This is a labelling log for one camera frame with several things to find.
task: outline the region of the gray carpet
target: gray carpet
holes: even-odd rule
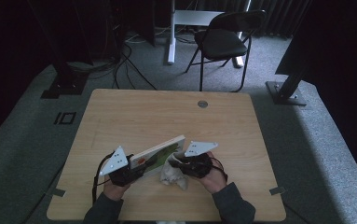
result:
[[[130,60],[158,90],[199,90],[199,66],[183,73],[194,45],[177,42],[175,64],[167,65],[166,38],[158,38],[155,46],[132,41],[139,43],[128,43]],[[253,99],[277,182],[287,189],[282,223],[357,223],[357,165],[316,88],[300,83],[307,106],[274,105],[268,94],[266,81],[286,79],[274,73],[289,43],[279,37],[255,38],[242,90]],[[232,91],[239,86],[241,70],[231,63],[225,68],[211,63],[205,74],[204,91]],[[93,73],[81,95],[40,99],[55,76],[52,66],[45,68],[0,128],[0,223],[80,223],[48,220],[50,192],[91,92],[111,88],[114,78],[111,71]],[[120,89],[152,89],[128,63],[119,68],[117,83]],[[59,113],[76,113],[74,122],[55,124]]]

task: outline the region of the crumpled paper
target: crumpled paper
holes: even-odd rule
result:
[[[165,185],[177,184],[182,190],[187,190],[187,177],[179,168],[174,168],[169,163],[170,160],[179,161],[177,158],[182,156],[184,152],[175,152],[167,158],[161,168],[160,181]]]

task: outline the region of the black curtain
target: black curtain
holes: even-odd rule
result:
[[[357,162],[357,1],[314,0],[276,74],[317,87]]]

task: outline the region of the wooden table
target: wooden table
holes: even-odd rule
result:
[[[199,101],[207,102],[203,108]],[[281,221],[281,195],[254,112],[243,93],[95,90],[80,123],[48,218],[79,220],[91,207],[91,186],[105,155],[123,146],[139,153],[183,134],[190,141],[217,142],[214,156],[225,166],[242,197],[256,208],[255,220]],[[121,220],[220,220],[208,191],[189,178],[188,190],[166,186],[159,175],[140,178],[124,195]]]

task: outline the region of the gray sleeve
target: gray sleeve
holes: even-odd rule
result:
[[[213,201],[219,210],[223,223],[253,223],[255,208],[241,198],[236,184],[230,183],[224,189],[213,194]]]
[[[111,224],[116,223],[122,208],[123,200],[119,202],[107,198],[100,194],[96,203],[86,213],[83,224]]]

